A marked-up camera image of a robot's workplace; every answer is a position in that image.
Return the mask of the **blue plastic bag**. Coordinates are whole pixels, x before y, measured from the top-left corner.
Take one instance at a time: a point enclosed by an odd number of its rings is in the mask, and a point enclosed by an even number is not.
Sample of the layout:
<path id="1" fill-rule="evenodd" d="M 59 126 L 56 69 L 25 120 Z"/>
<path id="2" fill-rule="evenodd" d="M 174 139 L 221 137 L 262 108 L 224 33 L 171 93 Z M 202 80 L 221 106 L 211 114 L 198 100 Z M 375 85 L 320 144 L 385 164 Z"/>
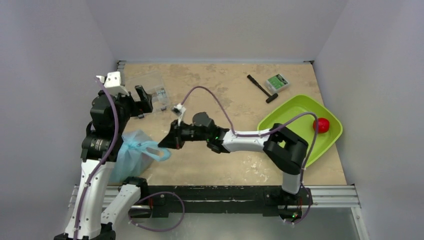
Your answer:
<path id="1" fill-rule="evenodd" d="M 109 178 L 110 185 L 122 183 L 128 177 L 138 177 L 153 161 L 162 162 L 171 157 L 168 149 L 158 147 L 158 143 L 142 130 L 126 132 L 122 139 L 123 143 Z"/>

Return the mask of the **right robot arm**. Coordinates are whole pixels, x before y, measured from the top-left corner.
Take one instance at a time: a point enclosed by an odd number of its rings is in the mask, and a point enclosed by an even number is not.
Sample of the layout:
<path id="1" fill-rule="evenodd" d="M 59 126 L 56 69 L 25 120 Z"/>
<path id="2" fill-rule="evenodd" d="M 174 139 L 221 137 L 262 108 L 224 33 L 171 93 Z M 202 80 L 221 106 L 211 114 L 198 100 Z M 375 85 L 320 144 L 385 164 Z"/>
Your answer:
<path id="1" fill-rule="evenodd" d="M 206 112 L 199 112 L 193 116 L 191 124 L 174 120 L 158 147 L 179 150 L 185 142 L 198 141 L 206 142 L 206 146 L 217 154 L 240 151 L 266 154 L 282 171 L 282 200 L 292 204 L 300 198 L 302 168 L 309 144 L 286 126 L 275 123 L 263 131 L 232 132 L 216 125 Z"/>

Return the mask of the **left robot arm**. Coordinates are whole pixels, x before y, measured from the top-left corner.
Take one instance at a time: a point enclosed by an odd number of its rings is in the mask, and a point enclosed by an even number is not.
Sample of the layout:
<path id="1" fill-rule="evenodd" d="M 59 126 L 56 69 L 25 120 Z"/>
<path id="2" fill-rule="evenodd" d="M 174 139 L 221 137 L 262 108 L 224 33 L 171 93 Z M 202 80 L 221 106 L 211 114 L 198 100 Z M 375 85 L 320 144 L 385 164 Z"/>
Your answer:
<path id="1" fill-rule="evenodd" d="M 131 202 L 138 205 L 149 199 L 147 181 L 130 176 L 123 182 L 124 193 L 118 194 L 107 208 L 103 208 L 107 186 L 123 144 L 122 134 L 131 117 L 153 110 L 152 97 L 141 85 L 135 86 L 140 97 L 135 101 L 131 93 L 113 93 L 105 86 L 91 103 L 91 122 L 81 144 L 81 177 L 75 205 L 69 222 L 56 240 L 114 240 L 117 223 Z"/>

